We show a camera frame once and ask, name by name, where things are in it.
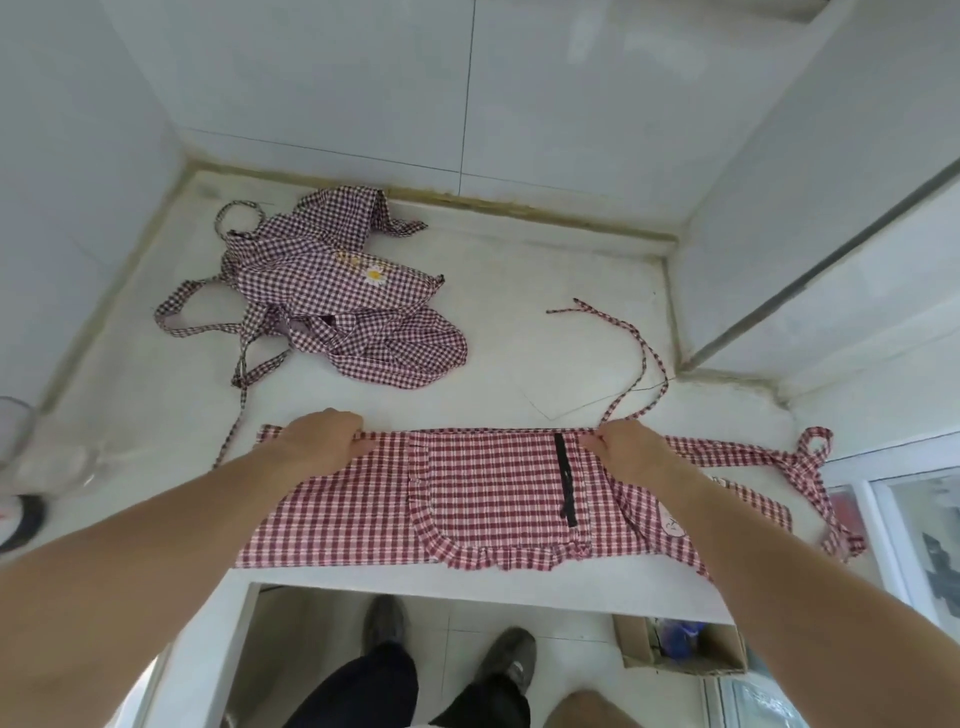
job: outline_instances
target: red gingham apron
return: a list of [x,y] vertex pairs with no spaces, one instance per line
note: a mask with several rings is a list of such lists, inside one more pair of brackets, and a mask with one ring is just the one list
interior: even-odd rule
[[[660,358],[626,322],[577,301],[577,307],[627,329],[663,376],[649,411],[666,392]],[[617,397],[606,422],[626,396]],[[258,441],[276,437],[265,425]],[[369,432],[372,453],[327,477],[313,477],[285,498],[240,552],[238,567],[305,567],[443,562],[455,569],[551,570],[568,558],[663,553],[707,575],[686,534],[649,491],[613,479],[582,449],[589,429],[447,428]],[[864,548],[833,514],[818,474],[832,433],[813,427],[788,453],[738,443],[667,437],[701,468],[772,465],[828,525],[826,552],[846,559]],[[826,445],[811,450],[814,438]],[[791,530],[789,510],[742,485],[714,478],[762,515]]]
[[[222,232],[227,211],[252,207],[260,214],[253,231]],[[371,231],[409,237],[426,228],[395,220],[383,192],[371,187],[336,187],[313,192],[289,213],[267,219],[257,203],[238,200],[217,213],[214,229],[227,243],[220,274],[188,280],[154,314],[173,336],[225,331],[240,336],[240,360],[232,385],[240,389],[240,417],[247,390],[294,350],[325,356],[346,376],[412,389],[436,381],[467,362],[467,339],[426,303],[444,284],[363,252]],[[224,283],[247,300],[239,324],[175,328],[197,291]],[[247,349],[261,336],[284,336],[287,351],[247,368]],[[230,429],[215,465],[227,454],[240,424]]]

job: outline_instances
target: person's right hand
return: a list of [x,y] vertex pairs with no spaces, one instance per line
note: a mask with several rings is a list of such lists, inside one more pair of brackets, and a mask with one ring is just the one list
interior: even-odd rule
[[696,468],[670,449],[666,440],[637,420],[614,420],[580,436],[580,445],[600,458],[617,480],[656,489],[677,471]]
[[260,447],[279,454],[301,480],[311,475],[331,475],[353,458],[376,449],[375,441],[356,439],[362,428],[360,415],[327,408],[294,420],[275,440]]

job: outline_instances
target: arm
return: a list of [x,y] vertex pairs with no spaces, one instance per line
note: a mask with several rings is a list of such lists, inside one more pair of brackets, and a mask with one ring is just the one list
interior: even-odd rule
[[686,530],[750,646],[813,728],[956,725],[960,645],[717,487],[636,421],[582,439]]
[[370,451],[328,409],[171,491],[0,570],[0,726],[102,728],[260,522],[311,474]]

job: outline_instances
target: shoe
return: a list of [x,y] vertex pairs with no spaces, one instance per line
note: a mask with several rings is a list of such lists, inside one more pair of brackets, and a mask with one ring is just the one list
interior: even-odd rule
[[537,640],[522,627],[510,627],[487,650],[473,678],[480,682],[491,675],[506,675],[525,695],[537,666]]
[[407,614],[403,602],[393,595],[375,596],[363,620],[363,653],[369,654],[379,644],[404,645],[407,637]]

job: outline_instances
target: person's left hand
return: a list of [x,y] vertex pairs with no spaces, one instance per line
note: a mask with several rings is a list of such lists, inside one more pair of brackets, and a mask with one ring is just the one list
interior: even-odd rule
[[327,408],[294,420],[262,447],[279,453],[284,464],[297,469],[304,478],[331,475],[376,448],[373,440],[354,439],[362,428],[360,415]]

